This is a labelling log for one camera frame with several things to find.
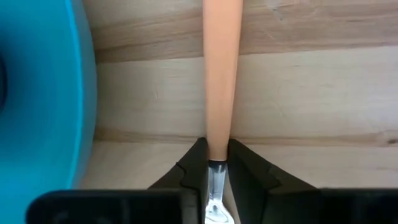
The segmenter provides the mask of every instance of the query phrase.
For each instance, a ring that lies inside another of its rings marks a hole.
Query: orange handle
[[[243,0],[203,0],[209,159],[225,161],[231,132]]]

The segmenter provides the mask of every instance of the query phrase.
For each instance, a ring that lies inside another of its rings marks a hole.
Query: spatula
[[[223,205],[228,139],[238,63],[243,0],[203,0],[206,138],[209,145],[205,223],[234,223]]]

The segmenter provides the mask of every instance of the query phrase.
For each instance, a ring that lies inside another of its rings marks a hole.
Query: wooden board
[[[99,96],[81,187],[146,188],[205,134],[201,0],[83,2]],[[397,8],[245,0],[232,136],[316,187],[397,187]]]
[[[245,55],[232,136],[246,143],[393,146],[398,47]],[[202,58],[98,65],[96,139],[186,142],[205,133]]]
[[[202,56],[201,0],[84,0],[99,62]],[[398,44],[396,0],[246,0],[241,54]]]

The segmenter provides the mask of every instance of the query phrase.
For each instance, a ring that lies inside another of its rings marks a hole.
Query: light wood panel
[[[232,136],[250,144],[396,146],[398,47],[240,56]],[[205,133],[202,58],[98,65],[96,139]]]
[[[202,56],[201,0],[84,0],[99,62]],[[398,44],[397,0],[247,0],[241,54]]]
[[[81,187],[147,188],[193,143],[95,142]],[[316,187],[398,186],[398,151],[394,147],[247,146]]]

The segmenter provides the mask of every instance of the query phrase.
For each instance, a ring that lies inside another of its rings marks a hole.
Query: utensil handle
[[[243,0],[203,0],[209,159],[225,161],[231,132]]]

